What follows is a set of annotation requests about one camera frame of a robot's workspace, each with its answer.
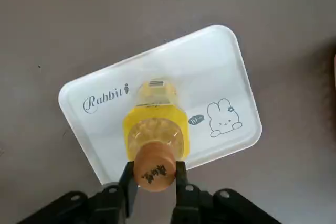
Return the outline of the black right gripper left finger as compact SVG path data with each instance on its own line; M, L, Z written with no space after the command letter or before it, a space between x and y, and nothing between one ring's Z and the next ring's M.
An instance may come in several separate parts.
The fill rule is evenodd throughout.
M134 162L127 162L118 182L104 185L91 197L70 191L20 223L126 223L138 190L133 168Z

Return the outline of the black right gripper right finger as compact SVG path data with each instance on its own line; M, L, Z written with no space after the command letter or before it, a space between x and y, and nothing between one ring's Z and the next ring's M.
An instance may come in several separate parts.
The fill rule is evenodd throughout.
M210 194L191 184L184 162L176 162L176 205L171 223L278 223L273 216L239 194L224 188Z

